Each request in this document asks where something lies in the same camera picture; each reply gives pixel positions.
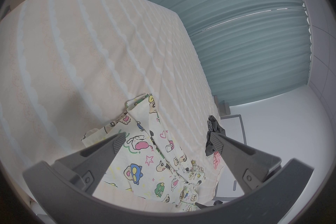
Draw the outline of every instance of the bed sheet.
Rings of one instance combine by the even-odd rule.
[[[31,197],[22,172],[84,148],[83,135],[151,92],[179,144],[205,168],[212,199],[224,162],[205,156],[207,119],[219,120],[190,38],[175,12],[146,0],[26,0],[0,22],[0,160]],[[169,212],[115,188],[94,196]]]

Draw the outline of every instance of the teal curtain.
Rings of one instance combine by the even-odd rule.
[[[311,41],[303,0],[149,1],[179,15],[220,102],[253,102],[307,84]]]

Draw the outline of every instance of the striped bed sheet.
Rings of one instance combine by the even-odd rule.
[[[199,202],[212,199],[224,162],[205,156],[218,111],[178,15],[147,0],[26,0],[0,22],[0,160],[22,178],[31,165],[84,148],[83,135],[151,92],[179,144],[205,168]],[[170,212],[164,203],[97,189],[110,203]]]

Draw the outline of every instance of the white cartoon garment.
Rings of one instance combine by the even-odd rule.
[[[175,204],[181,211],[196,210],[204,169],[188,159],[170,134],[151,94],[128,101],[116,121],[89,131],[82,141],[88,147],[121,132],[126,132],[126,142],[102,181],[145,199]]]

